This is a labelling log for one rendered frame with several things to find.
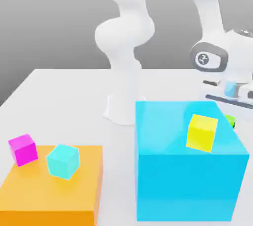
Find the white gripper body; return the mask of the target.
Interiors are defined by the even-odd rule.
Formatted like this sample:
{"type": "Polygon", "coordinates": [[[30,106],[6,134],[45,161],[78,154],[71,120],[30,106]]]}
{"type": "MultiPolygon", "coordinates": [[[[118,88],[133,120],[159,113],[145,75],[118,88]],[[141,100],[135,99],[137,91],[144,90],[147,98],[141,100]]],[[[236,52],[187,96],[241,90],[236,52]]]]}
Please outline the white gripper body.
{"type": "Polygon", "coordinates": [[[228,98],[217,89],[200,89],[198,96],[200,99],[215,101],[224,115],[231,115],[238,120],[253,121],[253,99],[228,98]]]}

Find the large orange box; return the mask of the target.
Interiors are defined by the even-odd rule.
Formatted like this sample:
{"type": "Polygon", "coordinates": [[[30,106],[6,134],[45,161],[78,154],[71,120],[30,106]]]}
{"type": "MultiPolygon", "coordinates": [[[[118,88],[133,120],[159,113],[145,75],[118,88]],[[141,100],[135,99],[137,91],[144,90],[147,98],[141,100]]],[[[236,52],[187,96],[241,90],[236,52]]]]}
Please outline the large orange box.
{"type": "Polygon", "coordinates": [[[70,180],[48,173],[53,148],[40,145],[38,160],[12,166],[0,187],[0,226],[97,226],[102,147],[78,147],[81,164],[70,180]]]}

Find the small magenta cube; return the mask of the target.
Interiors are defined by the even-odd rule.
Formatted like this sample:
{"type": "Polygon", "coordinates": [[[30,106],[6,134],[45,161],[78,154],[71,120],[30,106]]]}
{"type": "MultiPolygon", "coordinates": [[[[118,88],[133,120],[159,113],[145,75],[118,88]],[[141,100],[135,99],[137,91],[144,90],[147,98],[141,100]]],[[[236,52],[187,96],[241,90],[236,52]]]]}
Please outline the small magenta cube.
{"type": "Polygon", "coordinates": [[[38,159],[36,144],[29,134],[13,138],[8,144],[18,167],[38,159]]]}

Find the small cyan cube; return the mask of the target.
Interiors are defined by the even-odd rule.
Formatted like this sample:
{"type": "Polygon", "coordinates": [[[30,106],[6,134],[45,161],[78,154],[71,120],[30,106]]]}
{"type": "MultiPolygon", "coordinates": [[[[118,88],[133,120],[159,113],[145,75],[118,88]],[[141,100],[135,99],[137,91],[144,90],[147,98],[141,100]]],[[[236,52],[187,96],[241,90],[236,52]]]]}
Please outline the small cyan cube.
{"type": "Polygon", "coordinates": [[[50,175],[70,180],[80,166],[80,153],[77,147],[57,145],[47,156],[50,175]]]}

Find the large blue box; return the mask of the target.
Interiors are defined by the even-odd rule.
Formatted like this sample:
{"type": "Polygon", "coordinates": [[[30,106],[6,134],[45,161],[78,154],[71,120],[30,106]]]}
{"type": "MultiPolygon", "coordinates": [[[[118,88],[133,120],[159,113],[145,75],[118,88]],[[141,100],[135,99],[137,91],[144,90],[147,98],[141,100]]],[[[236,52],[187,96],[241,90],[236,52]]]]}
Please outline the large blue box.
{"type": "Polygon", "coordinates": [[[249,156],[213,101],[138,101],[135,105],[137,220],[230,221],[249,156]],[[186,146],[194,114],[218,120],[210,153],[186,146]]]}

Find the small yellow cube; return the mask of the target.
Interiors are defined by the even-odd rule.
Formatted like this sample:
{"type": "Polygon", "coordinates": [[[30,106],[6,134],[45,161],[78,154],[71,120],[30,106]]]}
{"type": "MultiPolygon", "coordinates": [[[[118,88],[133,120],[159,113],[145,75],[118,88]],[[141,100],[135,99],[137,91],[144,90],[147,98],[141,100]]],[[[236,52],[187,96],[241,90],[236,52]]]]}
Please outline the small yellow cube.
{"type": "Polygon", "coordinates": [[[211,152],[218,119],[193,114],[188,126],[186,146],[196,150],[211,152]]]}

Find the small green cube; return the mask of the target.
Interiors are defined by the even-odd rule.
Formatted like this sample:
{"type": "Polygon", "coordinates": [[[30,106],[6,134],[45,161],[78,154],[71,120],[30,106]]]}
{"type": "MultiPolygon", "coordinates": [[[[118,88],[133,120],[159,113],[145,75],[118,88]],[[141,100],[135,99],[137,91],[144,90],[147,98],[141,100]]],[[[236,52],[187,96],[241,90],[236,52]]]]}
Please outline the small green cube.
{"type": "Polygon", "coordinates": [[[229,124],[232,126],[232,128],[235,128],[236,126],[236,118],[231,116],[231,115],[225,115],[227,121],[229,122],[229,124]]]}

